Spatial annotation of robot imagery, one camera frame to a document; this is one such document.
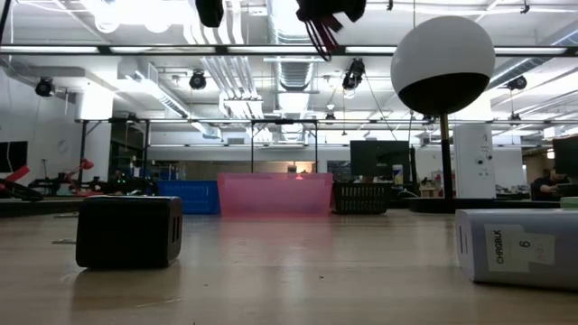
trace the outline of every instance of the black basket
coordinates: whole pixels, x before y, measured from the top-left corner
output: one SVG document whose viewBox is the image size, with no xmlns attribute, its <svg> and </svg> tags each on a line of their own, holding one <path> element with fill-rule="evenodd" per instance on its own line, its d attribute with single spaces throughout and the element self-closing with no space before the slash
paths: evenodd
<svg viewBox="0 0 578 325">
<path fill-rule="evenodd" d="M 385 213 L 391 198 L 391 183 L 333 183 L 335 213 L 375 215 Z"/>
</svg>

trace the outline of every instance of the black cable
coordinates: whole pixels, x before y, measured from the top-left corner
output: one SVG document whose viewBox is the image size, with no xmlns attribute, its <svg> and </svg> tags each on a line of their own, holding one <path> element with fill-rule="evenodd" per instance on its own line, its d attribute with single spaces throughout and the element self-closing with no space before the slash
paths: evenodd
<svg viewBox="0 0 578 325">
<path fill-rule="evenodd" d="M 0 46 L 2 46 L 2 38 L 4 37 L 4 28 L 6 26 L 6 21 L 8 20 L 8 14 L 10 14 L 10 5 L 12 0 L 5 0 L 4 9 L 2 10 L 2 17 L 0 17 Z"/>
<path fill-rule="evenodd" d="M 379 107 L 379 102 L 378 102 L 378 99 L 376 98 L 376 94 L 373 93 L 373 88 L 371 87 L 371 83 L 369 83 L 368 74 L 363 72 L 363 75 L 365 76 L 365 79 L 368 81 L 368 86 L 369 86 L 369 90 L 371 91 L 371 96 L 373 97 L 373 100 L 376 102 L 376 106 L 378 107 L 379 113 L 381 113 L 381 117 L 384 121 L 386 121 L 387 129 L 389 130 L 389 132 L 391 132 L 391 135 L 393 135 L 394 139 L 397 141 L 396 134 L 394 134 L 394 130 L 391 128 L 391 126 L 387 122 L 386 115 L 383 114 L 381 107 Z"/>
</svg>

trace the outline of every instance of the black crate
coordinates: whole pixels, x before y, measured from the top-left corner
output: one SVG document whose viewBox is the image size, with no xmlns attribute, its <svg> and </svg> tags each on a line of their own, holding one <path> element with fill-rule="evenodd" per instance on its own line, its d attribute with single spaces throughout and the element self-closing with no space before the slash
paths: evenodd
<svg viewBox="0 0 578 325">
<path fill-rule="evenodd" d="M 180 198 L 88 198 L 80 206 L 76 261 L 91 268 L 166 267 L 181 252 L 181 239 Z"/>
<path fill-rule="evenodd" d="M 334 183 L 335 213 L 375 215 L 385 213 L 391 198 L 390 183 Z"/>
</svg>

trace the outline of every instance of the desk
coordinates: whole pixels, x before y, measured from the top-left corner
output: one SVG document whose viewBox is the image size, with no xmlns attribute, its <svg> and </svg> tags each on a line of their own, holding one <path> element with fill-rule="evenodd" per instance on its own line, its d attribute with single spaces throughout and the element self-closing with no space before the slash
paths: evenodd
<svg viewBox="0 0 578 325">
<path fill-rule="evenodd" d="M 3 324 L 549 324 L 578 294 L 476 285 L 453 216 L 185 217 L 164 270 L 82 272 L 75 219 L 0 219 Z"/>
</svg>

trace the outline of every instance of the hanging cable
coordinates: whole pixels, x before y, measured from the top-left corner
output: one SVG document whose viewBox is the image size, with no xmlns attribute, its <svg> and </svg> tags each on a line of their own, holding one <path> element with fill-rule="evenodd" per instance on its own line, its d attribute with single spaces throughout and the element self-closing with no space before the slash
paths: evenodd
<svg viewBox="0 0 578 325">
<path fill-rule="evenodd" d="M 371 87 L 371 83 L 369 82 L 368 74 L 363 73 L 363 75 L 365 76 L 365 79 L 368 81 L 369 91 L 371 91 L 371 96 L 373 97 L 373 100 L 376 102 L 376 106 L 378 107 L 379 113 L 381 113 L 381 118 L 384 121 L 386 121 L 387 129 L 389 130 L 389 132 L 391 132 L 391 135 L 393 135 L 394 139 L 397 141 L 396 134 L 394 134 L 394 130 L 391 128 L 391 126 L 387 122 L 386 115 L 383 114 L 383 111 L 381 110 L 381 107 L 379 106 L 379 102 L 378 102 L 378 99 L 376 98 L 376 94 L 373 93 L 373 88 Z"/>
</svg>

